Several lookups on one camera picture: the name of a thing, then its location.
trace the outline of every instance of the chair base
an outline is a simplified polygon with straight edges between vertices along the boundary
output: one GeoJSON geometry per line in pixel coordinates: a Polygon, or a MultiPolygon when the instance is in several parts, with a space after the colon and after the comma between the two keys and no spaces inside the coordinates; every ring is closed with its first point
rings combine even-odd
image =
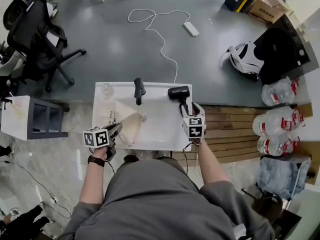
{"type": "Polygon", "coordinates": [[[56,72],[56,70],[58,70],[61,75],[64,77],[64,79],[71,85],[73,86],[75,84],[75,80],[73,78],[70,78],[67,73],[62,69],[61,67],[61,63],[65,62],[66,60],[70,59],[71,57],[77,55],[81,53],[81,55],[85,55],[87,53],[86,50],[84,49],[78,49],[74,52],[71,52],[69,54],[67,54],[66,56],[63,56],[62,60],[59,61],[59,64],[56,66],[56,68],[52,69],[49,73],[48,73],[48,79],[46,81],[46,84],[45,84],[45,91],[47,93],[50,93],[51,92],[51,81],[52,81],[52,78],[54,77],[54,74],[56,72]]]}

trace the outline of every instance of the person's left arm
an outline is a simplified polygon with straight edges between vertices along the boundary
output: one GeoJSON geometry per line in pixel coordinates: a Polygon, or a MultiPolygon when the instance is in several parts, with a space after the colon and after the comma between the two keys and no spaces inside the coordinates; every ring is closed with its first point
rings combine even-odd
{"type": "MultiPolygon", "coordinates": [[[[95,149],[93,156],[106,160],[107,147],[95,149]]],[[[74,207],[71,219],[66,226],[60,240],[75,239],[76,231],[82,223],[95,214],[104,201],[104,168],[90,162],[86,169],[85,179],[82,186],[79,203],[74,207]]]]}

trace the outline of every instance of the person's right arm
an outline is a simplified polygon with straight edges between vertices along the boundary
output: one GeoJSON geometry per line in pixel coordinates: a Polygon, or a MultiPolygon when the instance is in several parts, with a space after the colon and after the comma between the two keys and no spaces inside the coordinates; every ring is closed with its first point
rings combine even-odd
{"type": "Polygon", "coordinates": [[[207,142],[197,147],[204,186],[199,190],[211,204],[219,206],[235,226],[244,224],[252,239],[273,240],[275,233],[269,221],[258,215],[236,191],[207,142]]]}
{"type": "Polygon", "coordinates": [[[230,182],[229,177],[221,167],[214,153],[210,150],[206,140],[202,140],[197,147],[199,164],[204,184],[227,181],[230,182]]]}

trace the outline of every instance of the person's forearm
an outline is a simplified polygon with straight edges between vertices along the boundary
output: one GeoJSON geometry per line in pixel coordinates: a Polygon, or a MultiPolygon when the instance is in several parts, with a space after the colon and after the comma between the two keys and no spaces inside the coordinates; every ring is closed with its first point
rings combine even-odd
{"type": "Polygon", "coordinates": [[[197,153],[204,184],[219,181],[230,182],[229,177],[204,139],[197,147],[197,153]]]}
{"type": "MultiPolygon", "coordinates": [[[[96,149],[94,157],[105,159],[106,149],[96,149]]],[[[85,179],[82,186],[79,202],[87,204],[102,204],[104,201],[104,168],[90,162],[86,169],[85,179]]]]}

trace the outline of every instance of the black pants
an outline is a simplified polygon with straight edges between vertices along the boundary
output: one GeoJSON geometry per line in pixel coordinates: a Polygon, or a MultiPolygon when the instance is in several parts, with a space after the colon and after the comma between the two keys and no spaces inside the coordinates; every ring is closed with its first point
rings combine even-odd
{"type": "Polygon", "coordinates": [[[35,218],[42,212],[42,208],[37,205],[32,210],[20,215],[14,221],[6,225],[6,236],[8,239],[30,240],[35,239],[41,229],[50,222],[47,217],[41,217],[34,222],[35,218]]]}
{"type": "Polygon", "coordinates": [[[7,156],[11,153],[11,147],[0,146],[0,157],[7,156]]]}
{"type": "MultiPolygon", "coordinates": [[[[167,163],[171,166],[173,166],[174,168],[178,169],[179,171],[181,171],[182,173],[186,174],[185,170],[182,168],[182,166],[178,163],[178,161],[174,158],[171,158],[171,157],[167,157],[167,156],[161,156],[159,158],[156,158],[157,160],[160,160],[164,163],[167,163]]],[[[119,167],[120,168],[123,168],[125,167],[126,165],[129,165],[129,164],[132,164],[134,162],[137,162],[139,161],[139,158],[137,158],[135,155],[132,155],[132,154],[128,154],[124,157],[124,163],[121,164],[121,166],[119,167]]]]}

